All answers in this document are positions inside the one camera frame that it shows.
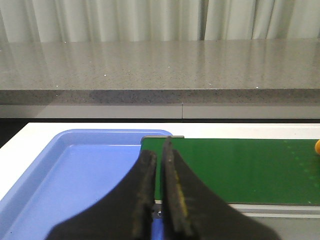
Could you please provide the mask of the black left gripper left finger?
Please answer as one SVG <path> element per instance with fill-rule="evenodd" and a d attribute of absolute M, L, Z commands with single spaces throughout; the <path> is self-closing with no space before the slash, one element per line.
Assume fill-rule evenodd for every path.
<path fill-rule="evenodd" d="M 157 156 L 142 150 L 125 177 L 101 200 L 55 225 L 48 240 L 149 240 Z"/>

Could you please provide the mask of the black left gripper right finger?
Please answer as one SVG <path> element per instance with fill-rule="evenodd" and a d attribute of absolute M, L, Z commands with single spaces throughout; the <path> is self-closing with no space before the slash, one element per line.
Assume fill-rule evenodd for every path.
<path fill-rule="evenodd" d="M 173 148 L 162 147 L 164 235 L 170 240 L 278 240 L 272 228 L 231 207 L 210 190 Z"/>

